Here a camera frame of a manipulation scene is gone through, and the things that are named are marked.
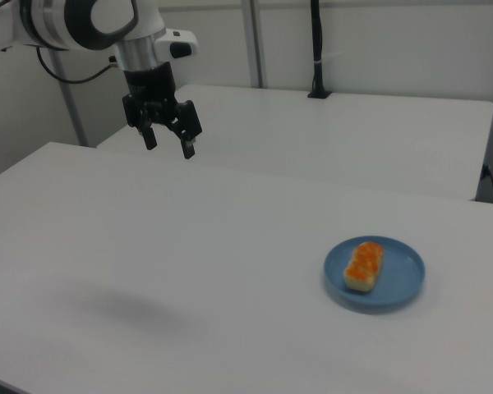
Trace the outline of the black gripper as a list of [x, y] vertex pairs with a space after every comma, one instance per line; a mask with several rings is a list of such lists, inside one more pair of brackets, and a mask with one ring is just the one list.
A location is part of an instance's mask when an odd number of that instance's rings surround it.
[[147, 71], [125, 71], [124, 76], [129, 89], [129, 94], [122, 98], [127, 124], [137, 129], [145, 147], [152, 150], [157, 146], [151, 126], [156, 123], [166, 126], [180, 140], [185, 159], [192, 158], [202, 126], [194, 103], [178, 103], [175, 98], [171, 63]]

